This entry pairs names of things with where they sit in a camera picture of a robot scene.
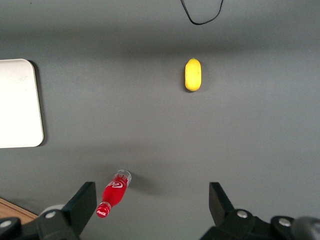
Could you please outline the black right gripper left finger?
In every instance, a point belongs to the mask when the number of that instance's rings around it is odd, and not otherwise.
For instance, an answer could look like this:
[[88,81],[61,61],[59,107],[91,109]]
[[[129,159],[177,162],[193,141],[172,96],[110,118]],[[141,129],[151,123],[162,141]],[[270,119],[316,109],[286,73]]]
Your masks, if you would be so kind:
[[44,211],[22,224],[19,217],[0,219],[2,240],[79,240],[97,207],[96,184],[87,181],[62,207]]

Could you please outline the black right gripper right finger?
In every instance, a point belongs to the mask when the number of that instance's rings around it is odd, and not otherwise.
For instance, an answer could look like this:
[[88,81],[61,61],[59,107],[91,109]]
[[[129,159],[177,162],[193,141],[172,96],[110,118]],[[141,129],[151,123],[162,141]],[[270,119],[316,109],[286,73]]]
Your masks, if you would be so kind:
[[288,216],[274,216],[265,222],[245,209],[235,208],[218,182],[209,184],[209,211],[214,226],[202,240],[293,240]]

